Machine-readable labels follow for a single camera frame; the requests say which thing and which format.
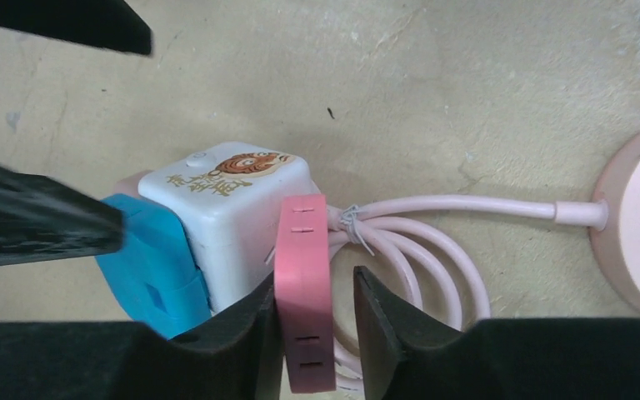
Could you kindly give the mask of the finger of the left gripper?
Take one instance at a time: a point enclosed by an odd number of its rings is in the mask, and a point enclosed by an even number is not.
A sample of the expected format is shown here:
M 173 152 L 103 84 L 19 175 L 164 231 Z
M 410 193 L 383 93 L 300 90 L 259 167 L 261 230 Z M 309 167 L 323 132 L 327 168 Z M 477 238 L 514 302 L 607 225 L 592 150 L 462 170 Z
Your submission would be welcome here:
M 123 214 L 50 177 L 0 166 L 0 267 L 114 253 Z
M 0 0 L 0 28 L 150 56 L 153 32 L 123 0 Z

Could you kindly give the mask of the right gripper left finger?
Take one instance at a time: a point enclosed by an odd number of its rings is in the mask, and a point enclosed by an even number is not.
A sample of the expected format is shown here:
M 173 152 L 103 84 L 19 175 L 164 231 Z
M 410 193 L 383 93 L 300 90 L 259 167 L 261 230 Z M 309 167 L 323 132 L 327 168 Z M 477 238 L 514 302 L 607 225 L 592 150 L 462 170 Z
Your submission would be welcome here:
M 0 322 L 0 399 L 276 399 L 273 279 L 173 339 L 141 322 Z

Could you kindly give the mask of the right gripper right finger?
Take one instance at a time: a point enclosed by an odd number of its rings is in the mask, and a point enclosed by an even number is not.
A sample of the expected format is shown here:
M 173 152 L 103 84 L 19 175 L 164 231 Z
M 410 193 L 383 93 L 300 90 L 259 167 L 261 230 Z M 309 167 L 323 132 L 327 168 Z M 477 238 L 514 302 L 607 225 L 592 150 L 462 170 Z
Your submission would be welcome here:
M 640 318 L 483 319 L 459 332 L 353 272 L 368 399 L 640 399 Z

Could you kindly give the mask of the blue plug adapter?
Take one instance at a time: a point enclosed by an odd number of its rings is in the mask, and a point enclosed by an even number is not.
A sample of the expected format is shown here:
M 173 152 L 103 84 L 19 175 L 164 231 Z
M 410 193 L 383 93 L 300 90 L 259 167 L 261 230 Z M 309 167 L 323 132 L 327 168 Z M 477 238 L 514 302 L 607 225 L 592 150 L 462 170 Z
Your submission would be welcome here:
M 165 338 L 206 322 L 208 289 L 178 217 L 121 193 L 102 202 L 122 212 L 123 245 L 95 260 L 124 312 Z

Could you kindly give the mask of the pink plug adapter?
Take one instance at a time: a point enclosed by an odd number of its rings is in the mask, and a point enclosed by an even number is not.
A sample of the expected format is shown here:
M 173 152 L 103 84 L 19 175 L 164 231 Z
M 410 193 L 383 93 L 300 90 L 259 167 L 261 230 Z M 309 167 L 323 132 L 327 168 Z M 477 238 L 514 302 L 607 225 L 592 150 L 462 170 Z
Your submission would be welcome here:
M 332 284 L 324 195 L 282 200 L 273 271 L 291 391 L 335 390 Z

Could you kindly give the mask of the white cube power socket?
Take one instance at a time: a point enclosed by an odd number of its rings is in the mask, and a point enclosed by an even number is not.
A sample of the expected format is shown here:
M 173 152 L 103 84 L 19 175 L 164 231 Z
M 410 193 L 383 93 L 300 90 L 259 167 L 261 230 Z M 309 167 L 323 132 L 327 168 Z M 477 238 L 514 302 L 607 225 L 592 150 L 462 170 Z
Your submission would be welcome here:
M 138 193 L 175 213 L 219 313 L 272 270 L 282 200 L 318 193 L 299 156 L 223 142 L 141 178 Z

